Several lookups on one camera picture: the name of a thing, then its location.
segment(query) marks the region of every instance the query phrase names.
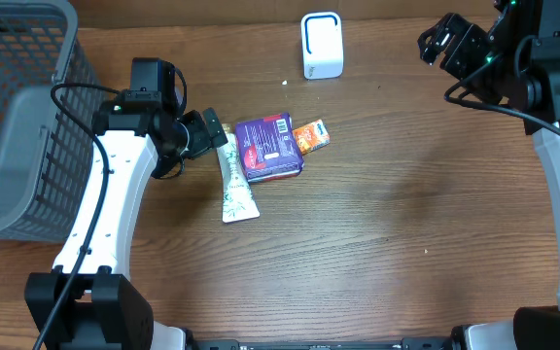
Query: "wooden tabletop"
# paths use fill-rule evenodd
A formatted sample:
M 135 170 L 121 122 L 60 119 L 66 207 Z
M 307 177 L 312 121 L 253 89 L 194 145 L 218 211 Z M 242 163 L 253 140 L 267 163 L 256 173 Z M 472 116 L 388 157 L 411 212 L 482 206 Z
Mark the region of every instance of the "wooden tabletop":
M 332 136 L 298 177 L 253 186 L 262 214 L 249 222 L 222 223 L 214 153 L 149 183 L 131 269 L 156 320 L 198 338 L 380 340 L 555 304 L 532 139 L 519 120 L 443 101 L 454 79 L 416 46 L 437 21 L 345 21 L 344 73 L 315 82 L 298 24 L 80 31 L 104 85 L 127 88 L 131 59 L 157 56 L 184 72 L 190 109 L 214 107 L 224 123 L 286 111 Z M 59 249 L 0 241 L 0 348 L 33 344 L 24 284 Z

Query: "orange package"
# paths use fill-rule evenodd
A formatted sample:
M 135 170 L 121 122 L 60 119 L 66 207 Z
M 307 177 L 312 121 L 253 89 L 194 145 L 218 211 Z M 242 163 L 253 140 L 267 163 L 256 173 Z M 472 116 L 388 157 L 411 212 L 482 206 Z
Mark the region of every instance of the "orange package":
M 303 155 L 316 151 L 330 143 L 330 135 L 322 120 L 293 130 L 297 146 Z

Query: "barcode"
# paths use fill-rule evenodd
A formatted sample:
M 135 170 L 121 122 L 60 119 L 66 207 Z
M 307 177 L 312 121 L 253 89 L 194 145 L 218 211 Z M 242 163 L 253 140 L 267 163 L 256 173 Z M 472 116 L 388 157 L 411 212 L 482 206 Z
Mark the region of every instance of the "barcode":
M 289 128 L 287 127 L 287 121 L 277 120 L 276 123 L 278 124 L 278 132 L 284 133 L 289 131 Z

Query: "purple box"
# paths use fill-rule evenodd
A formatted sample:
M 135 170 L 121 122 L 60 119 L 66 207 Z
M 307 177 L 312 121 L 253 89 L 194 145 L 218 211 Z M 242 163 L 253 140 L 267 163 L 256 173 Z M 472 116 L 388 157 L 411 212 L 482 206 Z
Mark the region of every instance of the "purple box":
M 288 113 L 240 122 L 234 134 L 248 182 L 297 176 L 301 172 L 303 158 Z

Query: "plastic basket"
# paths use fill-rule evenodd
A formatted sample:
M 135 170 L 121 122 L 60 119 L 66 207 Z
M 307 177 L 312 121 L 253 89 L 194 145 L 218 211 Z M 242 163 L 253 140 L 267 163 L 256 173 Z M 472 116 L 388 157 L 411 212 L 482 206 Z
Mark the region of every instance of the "plastic basket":
M 61 241 L 88 181 L 92 144 L 55 107 L 61 82 L 97 84 L 65 1 L 0 1 L 0 238 Z M 57 97 L 90 124 L 104 95 L 67 88 Z

